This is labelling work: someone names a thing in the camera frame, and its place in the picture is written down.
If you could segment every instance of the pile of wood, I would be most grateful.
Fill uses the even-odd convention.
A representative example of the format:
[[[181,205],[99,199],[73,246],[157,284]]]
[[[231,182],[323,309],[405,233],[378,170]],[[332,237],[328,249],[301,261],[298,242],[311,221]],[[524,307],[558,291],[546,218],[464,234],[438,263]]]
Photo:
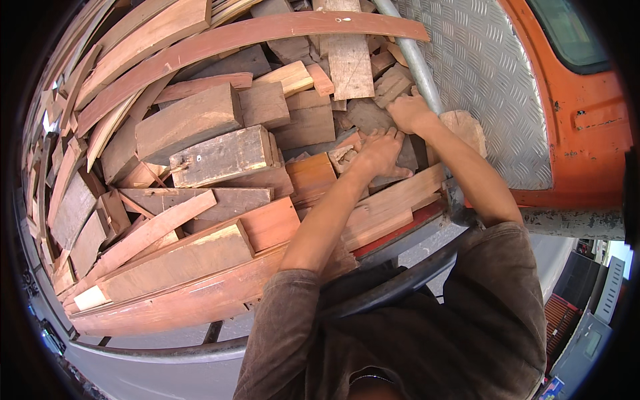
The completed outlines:
[[[89,1],[41,78],[22,160],[29,229],[79,332],[159,332],[259,301],[301,219],[414,85],[393,36],[428,40],[424,27],[374,9]],[[421,172],[374,179],[323,279],[440,197],[424,142],[407,136],[397,163]]]

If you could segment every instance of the man's left arm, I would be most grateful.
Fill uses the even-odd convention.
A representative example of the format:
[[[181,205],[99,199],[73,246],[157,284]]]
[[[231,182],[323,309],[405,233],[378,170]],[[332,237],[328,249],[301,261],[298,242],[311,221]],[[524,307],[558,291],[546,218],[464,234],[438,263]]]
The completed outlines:
[[[313,339],[318,276],[370,181],[378,175],[411,176],[396,166],[403,139],[395,128],[370,135],[349,169],[302,221],[279,272],[264,286],[234,399],[289,398],[303,387],[300,374]],[[288,385],[294,379],[302,380],[300,386]]]

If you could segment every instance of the hand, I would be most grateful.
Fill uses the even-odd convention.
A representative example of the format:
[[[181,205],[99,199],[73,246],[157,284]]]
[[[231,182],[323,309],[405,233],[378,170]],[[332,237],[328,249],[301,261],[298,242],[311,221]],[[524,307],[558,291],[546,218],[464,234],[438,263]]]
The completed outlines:
[[[360,171],[369,181],[377,176],[411,177],[411,170],[396,166],[403,140],[404,133],[396,128],[389,128],[386,133],[375,129],[365,140],[362,150],[351,160],[349,171]]]
[[[429,109],[427,103],[417,90],[412,90],[414,96],[402,94],[387,106],[387,110],[394,119],[398,129],[407,133],[415,133],[428,141],[425,137],[434,128],[442,128],[438,116]]]

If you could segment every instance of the diamond plate metal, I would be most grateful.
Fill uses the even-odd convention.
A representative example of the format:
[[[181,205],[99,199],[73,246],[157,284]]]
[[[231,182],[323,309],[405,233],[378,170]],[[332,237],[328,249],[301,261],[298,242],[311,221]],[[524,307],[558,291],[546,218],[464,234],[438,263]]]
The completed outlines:
[[[531,63],[492,0],[394,0],[423,23],[418,42],[445,110],[464,109],[484,129],[487,160],[511,189],[552,187],[547,126]]]

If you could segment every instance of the brown t-shirt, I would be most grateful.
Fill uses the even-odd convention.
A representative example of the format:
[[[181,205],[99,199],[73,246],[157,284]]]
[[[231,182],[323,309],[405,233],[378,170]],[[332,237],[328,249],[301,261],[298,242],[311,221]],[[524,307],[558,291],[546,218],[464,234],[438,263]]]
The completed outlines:
[[[351,286],[346,298],[363,289],[339,285],[343,297]],[[351,375],[367,367],[407,399],[530,399],[543,377],[542,294],[527,230],[516,223],[461,247],[444,304],[420,290],[318,321],[320,293],[316,274],[301,269],[264,286],[234,399],[345,399]]]

